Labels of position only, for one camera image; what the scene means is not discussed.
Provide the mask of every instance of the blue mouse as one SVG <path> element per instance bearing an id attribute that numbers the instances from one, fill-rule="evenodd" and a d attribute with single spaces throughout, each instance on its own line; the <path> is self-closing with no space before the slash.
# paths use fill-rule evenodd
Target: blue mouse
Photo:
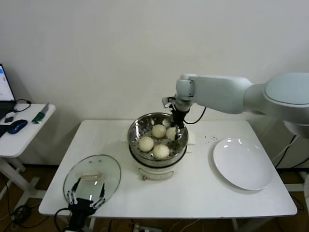
<path id="1" fill-rule="evenodd" d="M 21 129 L 23 129 L 27 124 L 28 124 L 27 120 L 23 120 L 23 119 L 17 120 L 9 126 L 9 129 L 7 130 L 7 132 L 10 134 L 16 134 Z"/>

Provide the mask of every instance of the white table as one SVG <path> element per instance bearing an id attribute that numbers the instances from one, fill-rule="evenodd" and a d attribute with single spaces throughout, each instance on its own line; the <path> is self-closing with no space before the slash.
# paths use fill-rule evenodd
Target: white table
<path id="1" fill-rule="evenodd" d="M 275 168 L 270 184 L 259 191 L 240 189 L 216 170 L 212 152 L 219 140 L 240 136 L 260 144 L 248 122 L 200 121 L 188 126 L 188 130 L 195 135 L 196 144 L 190 146 L 190 152 L 177 163 L 177 173 L 164 181 L 141 181 L 136 161 L 125 139 L 131 123 L 123 120 L 82 122 L 44 196 L 39 212 L 53 215 L 58 209 L 66 207 L 68 203 L 63 195 L 63 183 L 70 169 L 88 156 L 107 154 L 120 163 L 122 179 L 116 193 L 93 217 L 259 218 L 297 213 Z M 65 216 L 67 212 L 61 212 L 60 215 Z"/>
<path id="2" fill-rule="evenodd" d="M 27 106 L 28 104 L 17 104 L 16 109 L 21 110 Z M 17 186 L 25 191 L 16 207 L 25 204 L 28 198 L 42 198 L 45 194 L 45 191 L 35 189 L 35 186 L 39 181 L 38 177 L 34 177 L 29 183 L 18 173 L 19 171 L 24 171 L 25 167 L 18 159 L 16 159 L 16 157 L 23 153 L 23 151 L 56 109 L 54 105 L 49 105 L 49 110 L 43 118 L 42 123 L 32 124 L 31 120 L 38 114 L 38 112 L 43 109 L 44 106 L 44 104 L 32 104 L 31 107 L 27 110 L 23 112 L 17 112 L 14 117 L 14 121 L 24 119 L 28 121 L 28 124 L 16 134 L 5 133 L 0 137 L 0 172 L 2 172 L 10 179 L 8 181 L 8 186 L 14 182 Z M 0 120 L 0 124 L 10 125 L 12 123 L 4 123 L 4 120 L 5 118 L 2 118 Z M 17 169 L 14 170 L 4 158 L 9 158 L 9 162 L 11 162 Z M 5 192 L 6 188 L 1 191 L 0 199 L 5 194 Z"/>

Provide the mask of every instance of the metal rim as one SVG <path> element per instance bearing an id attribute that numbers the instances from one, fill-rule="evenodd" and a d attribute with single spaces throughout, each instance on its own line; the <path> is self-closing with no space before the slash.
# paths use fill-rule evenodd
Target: metal rim
<path id="1" fill-rule="evenodd" d="M 90 158 L 90 157 L 93 157 L 93 156 L 106 156 L 106 157 L 112 158 L 112 159 L 116 162 L 116 164 L 117 164 L 118 167 L 119 167 L 120 178 L 119 178 L 119 182 L 118 182 L 117 187 L 115 188 L 114 192 L 111 194 L 111 197 L 114 195 L 114 193 L 115 193 L 115 192 L 117 191 L 117 189 L 119 188 L 119 185 L 120 185 L 120 182 L 121 182 L 121 177 L 122 177 L 122 172 L 121 172 L 121 167 L 120 167 L 119 162 L 118 162 L 114 157 L 109 156 L 109 155 L 105 155 L 105 154 L 99 154 L 99 155 L 88 156 L 88 157 L 82 159 L 81 161 L 79 161 L 77 164 L 75 164 L 75 165 L 69 170 L 69 172 L 68 172 L 66 178 L 64 179 L 62 191 L 63 191 L 64 198 L 66 199 L 67 202 L 68 202 L 68 199 L 66 198 L 66 193 L 65 193 L 65 190 L 64 190 L 64 185 L 65 185 L 65 183 L 66 183 L 66 181 L 67 181 L 67 178 L 68 178 L 70 172 L 71 172 L 80 162 L 82 162 L 82 161 L 84 161 L 85 159 L 88 159 L 88 158 Z"/>
<path id="2" fill-rule="evenodd" d="M 165 115 L 165 116 L 171 116 L 171 114 L 167 114 L 167 113 L 162 113 L 162 112 L 153 112 L 153 113 L 149 113 L 149 114 L 145 114 L 143 116 L 140 116 L 138 119 L 136 119 L 134 122 L 132 122 L 131 126 L 129 127 L 129 131 L 131 130 L 131 128 L 133 127 L 134 124 L 136 124 L 140 119 L 142 119 L 143 117 L 146 116 L 151 116 L 153 114 L 161 114 L 161 115 Z M 127 134 L 127 141 L 130 141 L 130 136 L 129 133 Z"/>
<path id="3" fill-rule="evenodd" d="M 157 138 L 154 138 L 152 135 L 151 136 L 148 135 L 148 133 L 151 133 L 149 132 L 149 126 L 151 126 L 149 124 L 150 120 L 155 121 L 156 119 L 163 120 L 163 121 L 168 120 L 168 122 L 170 123 L 171 114 L 157 112 L 157 113 L 149 113 L 149 114 L 140 116 L 139 118 L 134 120 L 132 124 L 130 125 L 128 133 L 127 133 L 127 141 L 128 141 L 130 153 L 133 156 L 133 158 L 138 161 L 138 163 L 146 167 L 159 169 L 159 168 L 165 168 L 165 167 L 172 166 L 183 157 L 186 151 L 186 145 L 188 143 L 188 130 L 185 127 L 185 137 L 178 144 L 174 144 L 173 141 L 168 142 L 167 138 L 163 138 L 163 140 L 165 140 L 163 144 L 167 146 L 171 146 L 171 149 L 172 149 L 171 154 L 168 158 L 161 159 L 161 160 L 155 160 L 153 159 L 152 154 L 151 156 L 149 156 L 151 151 L 141 152 L 136 146 L 138 146 L 139 139 L 141 138 L 141 136 L 144 136 L 145 134 L 147 134 L 147 136 L 156 140 L 155 144 L 156 143 L 159 144 L 158 140 L 161 140 L 161 139 L 157 139 Z M 141 130 L 140 131 L 141 134 L 140 135 L 136 134 L 137 137 L 135 137 L 135 131 L 137 130 L 139 131 Z"/>
<path id="4" fill-rule="evenodd" d="M 180 159 L 178 159 L 175 163 L 169 164 L 169 165 L 167 165 L 167 166 L 162 166 L 162 167 L 150 166 L 150 165 L 148 165 L 148 164 L 146 164 L 146 163 L 142 163 L 140 160 L 138 160 L 138 159 L 133 155 L 133 152 L 132 152 L 130 146 L 129 146 L 129 150 L 130 150 L 131 156 L 132 156 L 139 164 L 141 164 L 141 165 L 143 165 L 143 166 L 145 166 L 145 167 L 148 167 L 148 168 L 161 169 L 161 168 L 168 168 L 168 167 L 171 167 L 171 166 L 175 165 L 176 163 L 178 163 L 178 162 L 184 157 L 184 155 L 185 155 L 185 153 L 186 153 L 186 151 L 187 151 L 187 146 L 185 147 L 184 152 L 183 152 L 182 156 L 180 157 Z"/>

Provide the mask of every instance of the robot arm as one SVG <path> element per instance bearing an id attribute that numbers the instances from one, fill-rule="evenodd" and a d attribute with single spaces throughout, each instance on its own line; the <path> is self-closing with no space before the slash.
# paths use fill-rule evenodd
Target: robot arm
<path id="1" fill-rule="evenodd" d="M 309 138 L 309 73 L 287 73 L 261 85 L 243 77 L 181 75 L 172 104 L 175 124 L 182 127 L 193 103 L 228 114 L 249 111 L 283 120 L 294 134 Z"/>

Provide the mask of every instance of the wooden floor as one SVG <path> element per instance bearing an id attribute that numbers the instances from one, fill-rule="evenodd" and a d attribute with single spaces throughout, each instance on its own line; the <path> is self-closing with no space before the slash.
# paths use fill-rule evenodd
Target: wooden floor
<path id="1" fill-rule="evenodd" d="M 49 183 L 51 182 L 54 174 L 56 172 L 55 168 L 38 168 L 38 167 L 28 167 L 27 170 L 22 174 L 26 180 L 31 180 L 34 176 L 40 176 L 41 179 L 37 185 L 38 189 L 47 189 Z M 301 178 L 298 174 L 294 173 L 283 173 L 281 175 L 285 183 L 301 183 Z M 0 189 L 4 187 L 4 182 L 2 178 L 0 179 Z M 10 193 L 10 208 L 13 209 L 18 199 L 22 195 L 22 190 L 19 189 L 16 185 L 12 184 L 9 189 Z M 303 205 L 305 205 L 305 200 L 302 192 L 293 193 Z M 40 200 L 30 199 L 28 205 L 36 205 L 40 203 Z M 7 195 L 5 195 L 0 201 L 0 218 L 8 214 L 7 207 Z M 41 220 L 45 216 L 40 215 L 38 212 L 38 207 L 32 210 L 30 218 L 24 223 L 25 226 L 32 226 Z M 181 220 L 170 232 L 180 232 L 186 225 L 194 222 L 195 220 Z M 0 232 L 3 232 L 8 224 L 10 224 L 10 217 L 6 217 L 0 220 Z M 108 227 L 111 222 L 111 219 L 97 219 L 95 223 L 94 232 L 107 232 L 103 229 Z M 138 223 L 140 225 L 161 228 L 163 232 L 168 232 L 169 228 L 178 222 L 178 220 L 162 220 L 162 219 L 113 219 L 111 223 L 112 232 L 131 232 L 133 229 L 133 223 Z M 239 225 L 246 223 L 246 219 L 238 220 Z M 64 228 L 65 224 L 61 221 L 59 224 Z M 14 231 L 11 226 L 6 230 L 7 232 Z M 23 229 L 17 228 L 17 232 L 57 232 L 53 218 L 49 217 L 47 221 L 43 224 L 32 228 L 32 229 Z M 232 223 L 229 219 L 220 219 L 220 220 L 199 220 L 192 226 L 185 229 L 185 232 L 232 232 Z M 280 217 L 274 218 L 264 226 L 260 227 L 257 232 L 309 232 L 309 214 L 307 209 L 299 210 L 297 215 L 292 217 Z"/>

